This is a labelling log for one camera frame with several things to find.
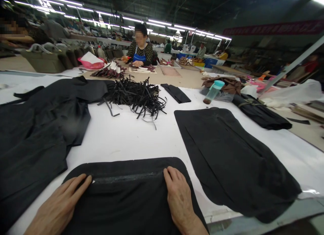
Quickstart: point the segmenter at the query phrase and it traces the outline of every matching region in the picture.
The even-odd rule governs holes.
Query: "red banner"
[[[323,29],[324,20],[312,20],[227,28],[223,31],[223,35],[305,35],[319,34]]]

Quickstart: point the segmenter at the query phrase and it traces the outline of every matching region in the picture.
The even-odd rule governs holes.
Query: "folded black fabric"
[[[161,84],[161,86],[178,102],[178,103],[186,103],[191,102],[189,97],[184,94],[178,87],[168,84]]]
[[[245,115],[247,115],[262,128],[268,130],[292,128],[292,124],[289,121],[271,111],[250,95],[234,95],[232,102],[238,106]]]
[[[88,103],[107,93],[109,82],[62,79],[0,107],[0,234],[6,232],[42,190],[67,169],[71,147],[81,145]]]
[[[269,223],[301,192],[272,151],[227,109],[175,111],[181,136],[207,197]]]
[[[163,169],[172,166],[186,177],[194,212],[207,229],[184,163],[175,157],[86,163],[67,180],[82,173],[92,184],[78,201],[63,234],[180,234],[167,202]]]

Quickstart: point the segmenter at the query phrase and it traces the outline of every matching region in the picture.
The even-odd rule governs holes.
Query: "striped sweater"
[[[128,63],[133,61],[135,51],[136,51],[136,42],[134,41],[131,43],[131,45],[128,48],[127,56],[131,57]],[[144,66],[149,66],[152,64],[152,58],[153,58],[153,47],[151,43],[147,43],[144,49],[137,48],[136,54],[138,54],[139,56],[144,56],[144,53],[146,56],[146,61],[143,62]]]

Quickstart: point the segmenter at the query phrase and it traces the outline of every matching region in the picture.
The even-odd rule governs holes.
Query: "yellow container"
[[[204,67],[205,63],[196,63],[196,62],[194,62],[193,65],[194,66],[199,66],[199,67]]]

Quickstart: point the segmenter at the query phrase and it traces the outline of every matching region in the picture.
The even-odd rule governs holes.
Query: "blue apron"
[[[136,54],[136,52],[137,52],[137,46],[136,46],[135,54],[133,57],[133,62],[135,62],[135,61],[145,62],[146,61],[145,48],[144,48],[144,56],[139,56],[138,54]]]

